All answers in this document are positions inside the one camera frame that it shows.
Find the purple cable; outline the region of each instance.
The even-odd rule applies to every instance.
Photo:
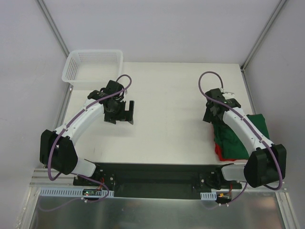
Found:
[[[132,84],[132,79],[131,79],[131,77],[130,77],[129,75],[123,74],[123,75],[119,76],[119,78],[118,78],[116,81],[118,81],[119,79],[121,79],[121,78],[124,77],[124,76],[128,77],[129,80],[130,80],[130,81],[129,81],[129,84],[127,85],[127,87],[123,88],[122,90],[120,90],[120,91],[118,91],[118,92],[116,92],[116,93],[113,93],[113,94],[111,94],[111,95],[105,96],[105,97],[103,97],[103,98],[101,98],[101,99],[98,99],[98,100],[96,100],[96,101],[90,103],[88,106],[86,106],[86,109],[88,109],[89,107],[93,106],[94,104],[96,104],[96,103],[98,103],[98,102],[100,102],[100,101],[102,101],[102,100],[109,99],[109,98],[111,98],[111,97],[113,97],[113,96],[115,96],[115,95],[117,95],[117,94],[121,94],[122,92],[126,91],[126,90],[130,87],[130,85]],[[84,113],[84,112],[85,112],[84,109],[81,110],[80,112],[78,112],[78,113],[74,116],[74,118],[72,118],[71,121],[68,122],[68,124],[66,125],[66,127],[69,128],[69,127],[71,126],[71,124],[72,124],[79,116],[81,116],[81,114]],[[64,133],[66,130],[67,130],[67,129],[63,129],[63,130],[58,134],[58,136],[56,137],[56,139],[55,139],[55,141],[53,142],[53,145],[52,145],[52,147],[51,147],[51,151],[50,151],[50,155],[49,155],[49,160],[48,160],[48,177],[49,177],[49,179],[50,179],[51,181],[56,180],[56,179],[59,177],[59,175],[61,174],[61,173],[59,172],[55,177],[52,177],[52,175],[51,175],[51,162],[52,162],[52,157],[53,157],[53,153],[54,153],[54,149],[55,149],[55,147],[56,147],[56,144],[57,144],[57,142],[59,141],[60,137],[63,135],[63,133]]]
[[[208,73],[212,73],[212,74],[215,74],[218,76],[218,78],[220,78],[220,75],[215,73],[215,72],[212,72],[212,71],[208,71],[208,72],[204,72],[201,74],[201,76],[199,77],[199,81],[198,81],[198,87],[199,87],[199,90],[201,92],[201,94],[208,100],[211,100],[212,102],[214,103],[217,103],[217,104],[220,104],[226,108],[228,108],[230,111],[234,112],[238,117],[240,117],[246,124],[247,126],[251,129],[251,131],[254,133],[254,135],[263,143],[263,145],[268,149],[272,159],[274,160],[274,163],[275,163],[275,167],[276,167],[276,170],[278,172],[278,176],[279,176],[279,184],[278,184],[278,187],[270,187],[268,185],[264,185],[265,187],[269,188],[269,189],[272,189],[272,190],[280,190],[281,187],[282,187],[282,184],[283,184],[283,177],[282,177],[282,172],[281,172],[281,169],[280,169],[280,166],[276,160],[276,157],[275,157],[275,154],[272,152],[272,149],[270,148],[270,146],[265,142],[263,141],[262,137],[256,132],[256,130],[252,127],[252,125],[245,119],[243,118],[243,116],[236,110],[234,110],[232,107],[228,106],[227,104],[224,104],[220,101],[217,101],[215,99],[212,99],[211,97],[207,96],[203,91],[202,91],[202,88],[201,88],[201,85],[200,85],[200,82],[201,82],[201,79],[202,77],[205,75],[205,74],[208,74]],[[221,87],[224,88],[224,85],[223,85],[223,81],[221,80],[220,78],[220,81],[221,81]]]
[[[79,176],[79,177],[82,177],[82,178],[84,178],[84,179],[87,179],[87,180],[89,180],[89,181],[95,182],[95,183],[97,183],[97,184],[99,184],[99,185],[102,185],[102,186],[107,190],[107,194],[106,194],[104,197],[99,198],[98,200],[87,200],[87,202],[89,202],[89,203],[100,202],[100,201],[104,200],[104,199],[109,195],[109,192],[110,192],[110,191],[109,191],[108,187],[107,187],[105,184],[103,184],[102,182],[97,181],[97,180],[93,180],[93,179],[91,179],[91,178],[89,178],[89,177],[86,177],[86,176],[83,176],[83,175],[78,175],[78,176]],[[69,200],[68,202],[66,202],[66,203],[64,203],[64,204],[59,205],[59,206],[57,206],[57,207],[55,207],[55,208],[51,208],[51,209],[43,209],[43,208],[41,207],[41,205],[40,205],[40,200],[41,200],[41,199],[38,199],[37,208],[38,208],[40,211],[43,211],[43,212],[55,211],[55,210],[60,209],[60,208],[66,206],[66,205],[70,204],[71,202],[73,202],[73,201],[75,201],[75,200],[78,200],[78,199],[81,199],[81,198],[79,198],[79,197],[73,198],[73,199]]]

